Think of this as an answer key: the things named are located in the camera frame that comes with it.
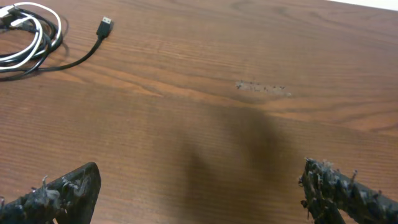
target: cord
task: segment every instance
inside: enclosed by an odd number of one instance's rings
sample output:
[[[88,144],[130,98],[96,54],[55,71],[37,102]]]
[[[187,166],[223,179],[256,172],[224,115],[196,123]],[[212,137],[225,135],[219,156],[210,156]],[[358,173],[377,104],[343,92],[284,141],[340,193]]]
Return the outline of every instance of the cord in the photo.
[[[37,6],[51,12],[56,17],[58,24],[55,25],[53,22],[34,12],[18,7],[25,5]],[[24,50],[0,55],[0,73],[22,72],[8,77],[0,77],[0,82],[20,80],[37,72],[54,72],[79,65],[95,53],[102,41],[108,37],[113,26],[112,20],[104,17],[96,33],[98,39],[95,45],[84,57],[76,62],[59,67],[41,68],[40,66],[45,59],[61,45],[63,40],[61,21],[58,14],[52,9],[37,3],[20,2],[11,6],[0,7],[0,20],[2,22],[0,29],[5,29],[6,32],[10,30],[24,30],[34,34],[33,41]],[[24,66],[27,62],[33,61],[36,61],[34,66],[30,68]]]

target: brown wooden surface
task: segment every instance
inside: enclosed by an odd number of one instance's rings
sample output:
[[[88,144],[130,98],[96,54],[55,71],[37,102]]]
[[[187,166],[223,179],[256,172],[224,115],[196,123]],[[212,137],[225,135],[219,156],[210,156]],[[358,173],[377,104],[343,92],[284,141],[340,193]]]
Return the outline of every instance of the brown wooden surface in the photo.
[[[37,2],[69,21],[67,47],[46,65],[84,55],[102,16],[115,26],[75,68],[0,83],[7,201],[95,161],[93,223],[307,223],[304,157],[357,169],[398,200],[397,12],[321,0]],[[1,34],[0,49],[29,38]],[[292,96],[238,90],[239,80]]]

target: white cable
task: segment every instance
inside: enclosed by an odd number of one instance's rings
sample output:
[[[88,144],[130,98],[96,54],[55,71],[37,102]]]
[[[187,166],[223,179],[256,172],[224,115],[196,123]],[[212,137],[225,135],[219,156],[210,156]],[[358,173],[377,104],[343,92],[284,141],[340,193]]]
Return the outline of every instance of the white cable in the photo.
[[[22,65],[24,65],[26,62],[28,62],[28,61],[34,56],[34,54],[36,53],[37,49],[38,49],[39,46],[40,46],[40,41],[41,41],[42,38],[43,38],[43,28],[42,28],[42,25],[40,24],[39,20],[37,20],[36,18],[32,17],[31,15],[26,14],[26,13],[22,13],[22,14],[25,15],[26,17],[28,17],[29,19],[31,19],[31,20],[34,21],[34,23],[35,23],[35,25],[36,25],[36,29],[39,30],[39,38],[37,39],[37,41],[36,41],[36,43],[35,43],[35,46],[34,46],[33,50],[31,51],[31,53],[30,53],[23,61],[21,61],[20,63],[18,63],[18,64],[16,64],[16,65],[13,65],[13,66],[9,66],[9,67],[0,67],[0,70],[13,69],[13,68],[19,68],[19,67],[21,67]]]
[[[43,5],[41,5],[41,4],[34,3],[34,2],[19,2],[19,3],[15,3],[13,6],[26,6],[26,5],[37,6],[37,7],[40,7],[40,8],[42,8],[42,9],[45,9],[45,10],[51,12],[51,13],[55,16],[55,18],[57,19],[57,22],[58,22],[58,31],[57,31],[57,34],[56,34],[56,36],[55,36],[55,40],[51,43],[51,46],[53,47],[53,46],[57,43],[57,41],[59,40],[59,38],[60,38],[60,36],[61,36],[61,33],[62,33],[61,18],[58,16],[58,14],[57,14],[54,10],[52,10],[52,9],[46,7],[46,6],[43,6]],[[11,59],[13,59],[13,58],[16,58],[16,57],[18,57],[18,56],[24,54],[24,53],[27,52],[28,50],[30,50],[30,49],[34,46],[35,41],[37,40],[36,37],[37,37],[37,35],[35,35],[35,38],[34,38],[33,42],[32,42],[28,47],[26,47],[24,50],[21,50],[20,52],[18,52],[18,53],[16,53],[16,54],[13,54],[13,55],[10,55],[10,56],[8,56],[8,57],[0,58],[0,62],[7,62],[8,60],[11,60]],[[44,52],[45,52],[44,49],[41,50],[40,52],[35,52],[34,56],[39,56],[40,54],[42,54],[42,53],[44,53]]]

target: wooden table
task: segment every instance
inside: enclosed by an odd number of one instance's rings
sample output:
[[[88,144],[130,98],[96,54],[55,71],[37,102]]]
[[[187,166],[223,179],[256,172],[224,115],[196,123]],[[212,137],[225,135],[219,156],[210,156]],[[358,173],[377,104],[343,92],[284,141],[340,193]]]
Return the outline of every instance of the wooden table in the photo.
[[[115,25],[87,62],[0,83],[7,201],[94,161],[92,223],[308,223],[304,157],[357,169],[398,200],[397,12],[322,0],[36,2],[68,20],[45,65],[82,57],[103,16]],[[0,48],[29,40],[1,34]]]

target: wood grain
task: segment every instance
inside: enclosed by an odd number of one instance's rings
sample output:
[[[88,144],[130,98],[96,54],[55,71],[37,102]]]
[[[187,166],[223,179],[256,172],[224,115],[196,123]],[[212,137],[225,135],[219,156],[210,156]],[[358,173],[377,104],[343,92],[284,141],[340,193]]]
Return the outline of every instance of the wood grain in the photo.
[[[69,24],[46,65],[89,51],[102,16],[115,26],[78,67],[1,84],[7,200],[95,161],[93,223],[306,223],[304,157],[357,169],[398,200],[396,12],[316,0],[38,2]],[[1,34],[1,50],[28,41]],[[242,91],[240,80],[291,96]]]

